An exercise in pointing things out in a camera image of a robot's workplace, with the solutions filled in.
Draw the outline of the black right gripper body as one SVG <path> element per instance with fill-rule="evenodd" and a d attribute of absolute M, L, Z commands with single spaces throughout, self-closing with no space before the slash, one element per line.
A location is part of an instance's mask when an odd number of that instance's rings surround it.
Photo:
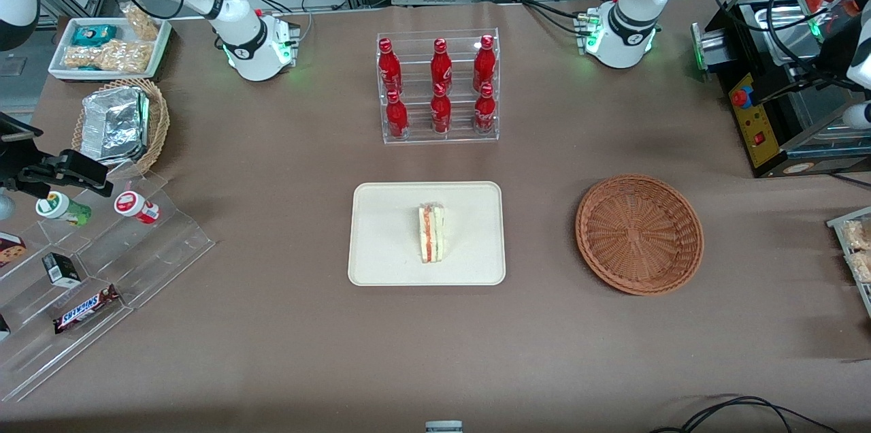
<path fill-rule="evenodd" d="M 31 164 L 31 138 L 2 137 L 1 182 L 8 191 L 31 192 L 31 183 L 19 179 L 20 172 Z"/>

